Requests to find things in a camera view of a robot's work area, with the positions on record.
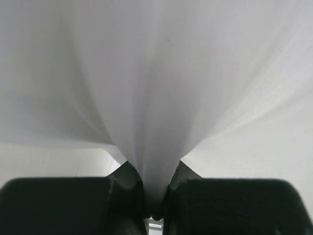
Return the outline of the white pillow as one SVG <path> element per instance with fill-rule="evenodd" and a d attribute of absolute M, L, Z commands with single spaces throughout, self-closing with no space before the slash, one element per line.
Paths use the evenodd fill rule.
<path fill-rule="evenodd" d="M 102 147 L 156 208 L 180 160 L 313 206 L 310 0 L 3 0 L 0 140 Z"/>

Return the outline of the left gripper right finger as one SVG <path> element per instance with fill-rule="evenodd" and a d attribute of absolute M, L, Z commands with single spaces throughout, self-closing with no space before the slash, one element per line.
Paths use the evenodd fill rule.
<path fill-rule="evenodd" d="M 277 179 L 202 178 L 180 162 L 163 204 L 165 235 L 306 235 L 308 212 Z"/>

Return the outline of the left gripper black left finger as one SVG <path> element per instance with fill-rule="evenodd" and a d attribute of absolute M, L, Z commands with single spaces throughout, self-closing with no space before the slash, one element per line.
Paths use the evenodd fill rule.
<path fill-rule="evenodd" d="M 141 235 L 142 181 L 124 163 L 106 177 L 17 178 L 0 190 L 3 235 Z"/>

